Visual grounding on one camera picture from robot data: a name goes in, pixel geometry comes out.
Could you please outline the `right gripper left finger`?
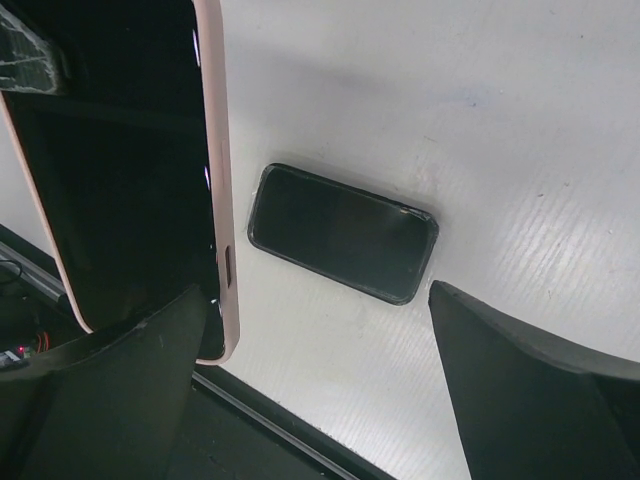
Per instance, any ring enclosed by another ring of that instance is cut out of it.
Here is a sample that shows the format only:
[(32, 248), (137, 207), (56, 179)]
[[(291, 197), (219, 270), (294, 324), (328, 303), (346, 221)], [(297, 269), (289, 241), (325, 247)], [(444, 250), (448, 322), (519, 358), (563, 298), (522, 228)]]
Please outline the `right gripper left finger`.
[(2, 368), (2, 478), (164, 478), (207, 305), (192, 286), (145, 318)]

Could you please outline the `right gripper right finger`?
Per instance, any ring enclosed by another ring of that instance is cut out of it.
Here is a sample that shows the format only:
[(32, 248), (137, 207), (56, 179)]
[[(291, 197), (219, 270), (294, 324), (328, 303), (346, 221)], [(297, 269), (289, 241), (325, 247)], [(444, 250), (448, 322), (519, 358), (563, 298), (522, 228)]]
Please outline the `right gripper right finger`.
[(639, 365), (445, 282), (429, 308), (474, 479), (636, 479)]

